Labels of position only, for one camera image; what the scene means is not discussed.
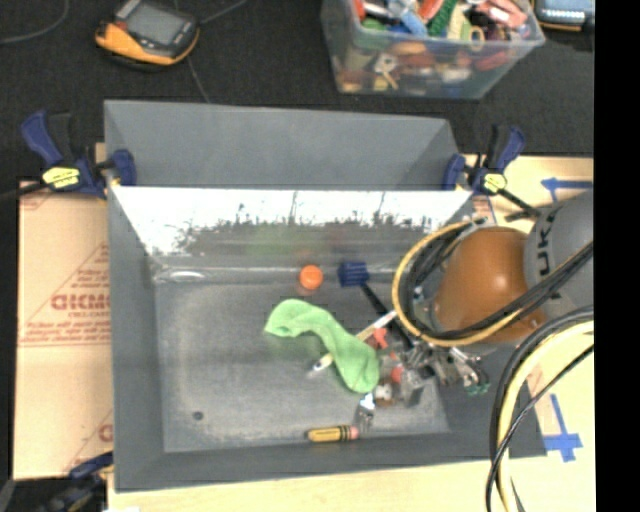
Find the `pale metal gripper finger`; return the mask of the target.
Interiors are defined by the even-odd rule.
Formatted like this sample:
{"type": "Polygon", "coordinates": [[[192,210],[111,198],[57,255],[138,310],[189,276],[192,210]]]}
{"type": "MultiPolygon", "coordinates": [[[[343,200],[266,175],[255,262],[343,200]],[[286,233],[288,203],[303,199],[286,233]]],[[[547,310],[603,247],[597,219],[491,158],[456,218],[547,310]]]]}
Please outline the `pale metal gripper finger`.
{"type": "Polygon", "coordinates": [[[401,397],[406,407],[416,406],[422,397],[425,380],[416,371],[404,371],[401,376],[401,397]]]}
{"type": "Polygon", "coordinates": [[[376,411],[375,398],[372,393],[365,394],[358,402],[355,411],[355,426],[360,433],[367,433],[373,423],[376,411]]]}

